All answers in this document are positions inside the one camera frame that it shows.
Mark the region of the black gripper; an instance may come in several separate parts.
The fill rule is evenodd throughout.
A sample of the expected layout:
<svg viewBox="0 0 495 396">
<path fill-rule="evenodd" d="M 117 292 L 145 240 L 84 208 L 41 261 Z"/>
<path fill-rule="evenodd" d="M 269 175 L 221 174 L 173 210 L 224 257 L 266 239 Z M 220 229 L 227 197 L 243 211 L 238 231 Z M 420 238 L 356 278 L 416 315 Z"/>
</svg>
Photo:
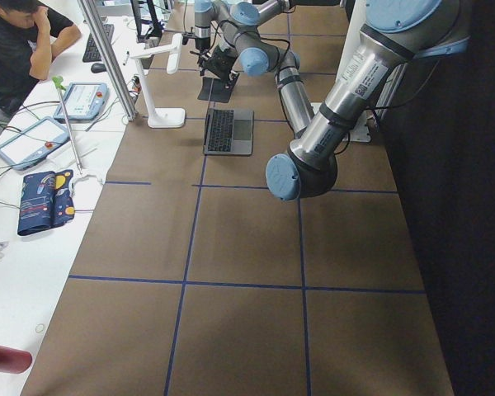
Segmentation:
<svg viewBox="0 0 495 396">
<path fill-rule="evenodd" d="M 213 52 L 200 52 L 198 54 L 198 66 L 200 77 L 205 76 L 205 72 L 209 71 L 218 79 L 224 81 L 224 87 L 230 89 L 233 87 L 233 79 L 238 78 L 238 73 L 233 71 L 236 58 L 229 55 L 227 51 L 223 51 L 220 47 L 216 47 Z"/>
<path fill-rule="evenodd" d="M 210 32 L 209 26 L 194 26 L 182 33 L 182 44 L 186 45 L 189 40 L 194 40 L 197 50 L 209 50 L 211 48 Z"/>
</svg>

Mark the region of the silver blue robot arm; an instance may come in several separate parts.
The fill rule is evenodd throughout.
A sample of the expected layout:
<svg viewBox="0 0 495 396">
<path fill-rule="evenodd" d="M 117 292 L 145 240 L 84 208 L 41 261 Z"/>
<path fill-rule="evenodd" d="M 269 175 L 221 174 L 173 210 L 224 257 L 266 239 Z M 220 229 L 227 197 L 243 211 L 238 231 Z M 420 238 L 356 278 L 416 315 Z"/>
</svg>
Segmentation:
<svg viewBox="0 0 495 396">
<path fill-rule="evenodd" d="M 196 49 L 204 53 L 211 48 L 212 23 L 221 32 L 223 42 L 236 48 L 244 35 L 260 40 L 258 27 L 282 13 L 291 12 L 296 1 L 265 1 L 253 4 L 247 1 L 229 4 L 227 1 L 194 1 L 194 26 L 182 34 L 182 44 L 195 41 Z"/>
<path fill-rule="evenodd" d="M 360 44 L 319 108 L 314 110 L 289 49 L 262 41 L 258 27 L 289 11 L 293 1 L 261 5 L 223 1 L 194 4 L 200 66 L 226 79 L 234 62 L 245 74 L 275 75 L 284 113 L 294 131 L 285 153 L 266 165 L 266 184 L 281 200 L 320 196 L 337 180 L 335 150 L 364 110 L 377 100 L 389 75 L 415 58 L 465 50 L 471 1 L 367 1 Z"/>
</svg>

